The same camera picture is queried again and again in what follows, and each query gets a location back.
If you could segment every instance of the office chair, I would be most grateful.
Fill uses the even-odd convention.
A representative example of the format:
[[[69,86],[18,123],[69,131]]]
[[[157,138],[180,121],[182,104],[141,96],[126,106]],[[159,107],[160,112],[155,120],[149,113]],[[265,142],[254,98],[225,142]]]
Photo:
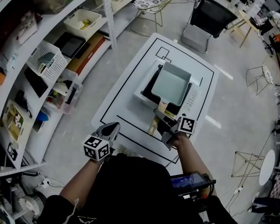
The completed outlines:
[[[274,54],[274,50],[276,52],[280,52],[280,42],[275,42],[272,36],[269,36],[269,39],[271,44],[268,44],[265,41],[263,41],[267,45],[265,49],[269,49],[272,55]]]
[[[196,1],[194,4],[193,12],[183,30],[181,41],[201,53],[206,53],[210,37],[218,38],[222,30],[238,17],[214,0],[201,0],[199,4],[198,2]],[[204,47],[199,44],[201,40],[206,40],[204,49],[199,48]]]

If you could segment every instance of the gray floor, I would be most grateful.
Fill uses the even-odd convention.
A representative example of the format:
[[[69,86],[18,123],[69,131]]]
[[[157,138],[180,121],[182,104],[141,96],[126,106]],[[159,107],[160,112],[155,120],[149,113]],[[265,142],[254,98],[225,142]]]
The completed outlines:
[[[228,5],[225,0],[217,1],[224,6]],[[193,4],[169,4],[163,10],[164,26],[158,28],[158,32],[169,39],[179,40]],[[136,28],[154,31],[154,25],[149,21],[140,21]],[[62,117],[52,137],[45,155],[48,164],[42,168],[45,175],[66,183],[86,163],[81,143],[92,131],[91,119],[146,40],[146,37],[131,32],[128,27],[119,36],[117,48],[108,50],[95,65],[83,83],[84,90],[73,114]],[[256,96],[256,84],[246,87],[245,83],[246,70],[261,66],[267,55],[262,41],[251,32],[242,48],[239,48],[240,43],[241,39],[235,33],[230,35],[227,32],[210,40],[206,54],[185,46],[221,71],[208,112],[209,118],[204,121],[194,145],[217,179],[216,190],[223,205],[228,203],[239,183],[238,178],[231,178],[234,152],[239,150],[259,154],[273,128],[273,121],[278,117],[275,87],[270,85]],[[269,59],[267,66],[274,82],[280,84],[280,71],[274,59]],[[256,75],[258,73],[255,71],[249,74],[248,81],[252,81]],[[263,154],[272,147],[271,137]],[[231,214],[248,208],[258,190],[258,178],[248,179],[230,208]],[[51,188],[51,193],[58,191]],[[259,217],[246,211],[234,218],[238,223],[245,224],[254,219],[259,220]]]

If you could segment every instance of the power strip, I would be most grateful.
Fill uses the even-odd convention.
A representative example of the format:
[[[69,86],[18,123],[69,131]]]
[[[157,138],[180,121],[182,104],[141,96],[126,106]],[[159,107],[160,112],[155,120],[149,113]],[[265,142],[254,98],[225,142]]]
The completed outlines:
[[[50,185],[50,180],[48,178],[45,178],[40,186],[42,186],[44,189],[46,189]]]

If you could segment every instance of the hand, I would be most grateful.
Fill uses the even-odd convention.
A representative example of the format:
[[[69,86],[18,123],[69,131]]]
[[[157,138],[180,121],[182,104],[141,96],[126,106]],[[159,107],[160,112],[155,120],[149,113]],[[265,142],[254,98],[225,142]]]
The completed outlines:
[[[191,141],[188,139],[186,133],[178,132],[175,135],[175,140],[173,141],[172,145],[179,149],[182,145],[191,144]]]

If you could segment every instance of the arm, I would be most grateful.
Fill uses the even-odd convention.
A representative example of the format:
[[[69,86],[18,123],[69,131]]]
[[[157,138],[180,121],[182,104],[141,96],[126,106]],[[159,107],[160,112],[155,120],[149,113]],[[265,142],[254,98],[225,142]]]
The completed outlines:
[[[185,133],[178,133],[176,135],[173,146],[177,148],[184,174],[198,172],[200,174],[207,174],[210,179],[213,179],[210,171],[205,166],[204,162]],[[208,194],[209,188],[206,189],[204,193]]]
[[[63,188],[60,196],[70,201],[73,205],[76,198],[79,198],[77,209],[81,209],[97,177],[100,162],[89,160],[84,167],[70,180]]]

